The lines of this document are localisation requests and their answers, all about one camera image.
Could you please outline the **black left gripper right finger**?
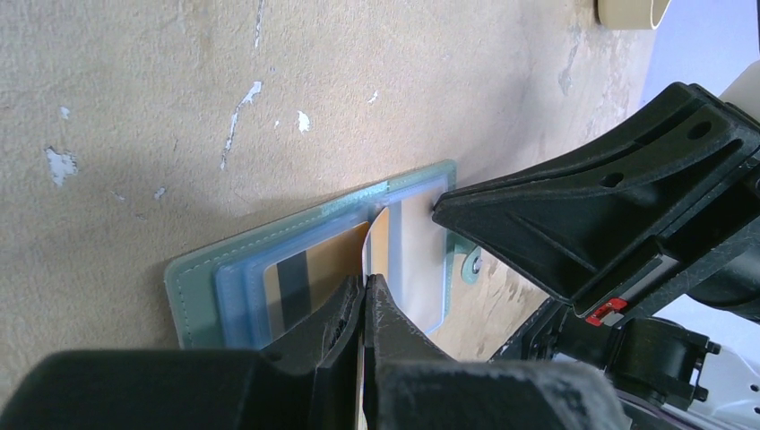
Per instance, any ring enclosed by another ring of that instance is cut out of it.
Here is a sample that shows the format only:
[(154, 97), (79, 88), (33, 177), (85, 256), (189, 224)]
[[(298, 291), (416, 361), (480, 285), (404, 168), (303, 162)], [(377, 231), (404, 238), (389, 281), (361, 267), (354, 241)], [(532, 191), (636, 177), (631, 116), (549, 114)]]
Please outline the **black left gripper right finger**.
[(363, 411), (371, 429), (627, 429), (612, 385), (578, 363), (456, 361), (367, 278)]

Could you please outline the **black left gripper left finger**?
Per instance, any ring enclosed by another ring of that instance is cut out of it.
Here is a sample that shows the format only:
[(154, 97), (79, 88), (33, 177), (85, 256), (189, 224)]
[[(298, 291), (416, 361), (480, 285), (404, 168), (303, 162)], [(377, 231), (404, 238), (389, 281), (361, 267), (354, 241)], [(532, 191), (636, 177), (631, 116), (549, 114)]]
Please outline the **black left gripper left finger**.
[(4, 429), (352, 429), (365, 288), (348, 277), (261, 350), (72, 350), (36, 365)]

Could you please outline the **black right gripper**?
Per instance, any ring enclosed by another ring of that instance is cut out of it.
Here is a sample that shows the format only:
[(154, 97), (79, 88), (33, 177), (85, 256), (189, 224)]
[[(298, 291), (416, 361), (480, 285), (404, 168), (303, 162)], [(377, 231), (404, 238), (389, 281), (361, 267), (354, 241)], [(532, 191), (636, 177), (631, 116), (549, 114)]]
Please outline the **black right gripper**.
[(444, 193), (436, 224), (594, 326), (687, 295), (759, 321), (759, 110), (675, 82), (564, 155)]

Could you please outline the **green leather card holder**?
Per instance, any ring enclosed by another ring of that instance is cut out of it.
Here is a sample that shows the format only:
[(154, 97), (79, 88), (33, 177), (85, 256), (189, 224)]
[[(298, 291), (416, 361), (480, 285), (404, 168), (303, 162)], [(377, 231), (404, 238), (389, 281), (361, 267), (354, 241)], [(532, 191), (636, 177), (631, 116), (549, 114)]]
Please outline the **green leather card holder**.
[(477, 246), (432, 220), (436, 201), (455, 182), (456, 165), (444, 160), (177, 258), (164, 282), (180, 346), (261, 349), (273, 343), (264, 269), (312, 231), (359, 221), (369, 223), (360, 276), (384, 276), (402, 312), (426, 334), (434, 332), (450, 311), (453, 282), (476, 282), (482, 262)]

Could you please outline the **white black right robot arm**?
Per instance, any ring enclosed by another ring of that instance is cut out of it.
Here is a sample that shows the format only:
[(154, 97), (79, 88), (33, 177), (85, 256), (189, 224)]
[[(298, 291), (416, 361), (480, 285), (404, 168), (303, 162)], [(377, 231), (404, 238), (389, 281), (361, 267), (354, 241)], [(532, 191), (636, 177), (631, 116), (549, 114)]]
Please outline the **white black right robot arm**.
[(675, 82), (567, 154), (444, 193), (433, 221), (548, 299), (497, 353), (572, 357), (602, 370), (649, 424), (727, 423), (717, 370), (756, 369), (658, 316), (679, 297), (759, 320), (759, 122)]

